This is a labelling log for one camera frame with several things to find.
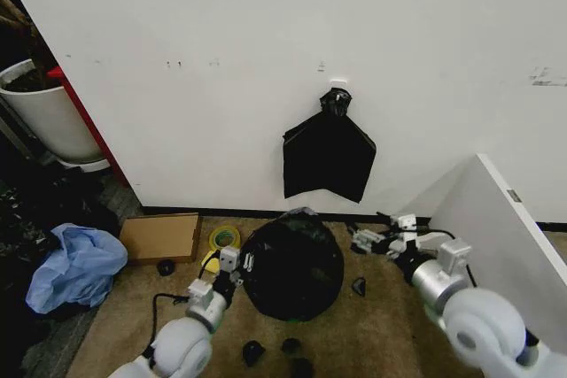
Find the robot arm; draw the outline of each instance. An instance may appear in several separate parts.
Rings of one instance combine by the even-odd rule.
[[[443,232],[418,236],[416,216],[393,218],[393,235],[353,231],[353,250],[384,254],[416,287],[430,319],[459,359],[487,378],[567,377],[567,357],[531,337],[517,309],[488,289],[471,288],[470,246]],[[434,249],[434,258],[423,250]]]
[[[238,255],[233,247],[222,249],[221,271],[214,283],[196,279],[189,286],[186,317],[169,321],[143,354],[110,378],[194,378],[203,372],[213,352],[211,336],[241,283]]]

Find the white planter pot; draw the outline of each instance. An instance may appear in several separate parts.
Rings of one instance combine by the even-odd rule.
[[[104,156],[62,86],[36,92],[11,92],[4,87],[34,69],[31,59],[0,73],[0,95],[39,140],[63,162],[92,163]]]

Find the black cable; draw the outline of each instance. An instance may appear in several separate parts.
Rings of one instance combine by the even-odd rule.
[[[201,271],[198,273],[199,279],[203,277],[203,273],[205,272],[206,265],[208,264],[209,261],[211,261],[211,258],[219,258],[220,256],[221,256],[221,252],[217,250],[213,254],[211,254],[207,260],[205,260],[205,263],[203,263],[203,266],[201,267]]]
[[[174,303],[187,303],[189,301],[189,297],[187,296],[177,296],[176,294],[166,294],[165,292],[160,292],[153,296],[153,299],[151,300],[151,337],[148,346],[144,350],[144,353],[142,353],[142,355],[148,359],[153,354],[151,343],[153,343],[153,340],[156,339],[156,334],[158,332],[158,298],[160,297],[173,298]]]

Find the beige carpet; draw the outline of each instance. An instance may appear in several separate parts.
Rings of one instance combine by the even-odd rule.
[[[208,250],[208,234],[221,224],[238,227],[248,236],[266,220],[204,218],[198,258]],[[481,377],[463,366],[443,334],[423,313],[419,297],[400,271],[377,256],[349,250],[342,223],[329,223],[345,256],[345,280],[333,306],[307,323],[286,323],[256,312],[244,289],[238,289],[220,329],[213,336],[213,358],[204,377],[289,377],[290,361],[280,351],[282,341],[296,337],[302,356],[319,377]],[[368,228],[379,230],[379,226]],[[98,378],[133,360],[151,333],[151,297],[157,292],[183,294],[197,276],[198,264],[178,265],[160,277],[154,266],[128,266],[116,278],[113,291],[100,307],[72,364],[68,378]],[[358,276],[367,280],[367,296],[351,290]],[[159,326],[183,316],[184,305],[160,301]],[[245,366],[243,345],[258,340],[266,352],[253,367]]]

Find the yellow tape roll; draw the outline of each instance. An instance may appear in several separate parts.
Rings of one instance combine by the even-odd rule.
[[[240,248],[240,233],[234,226],[220,226],[209,235],[209,245],[211,250],[222,250],[229,245]]]

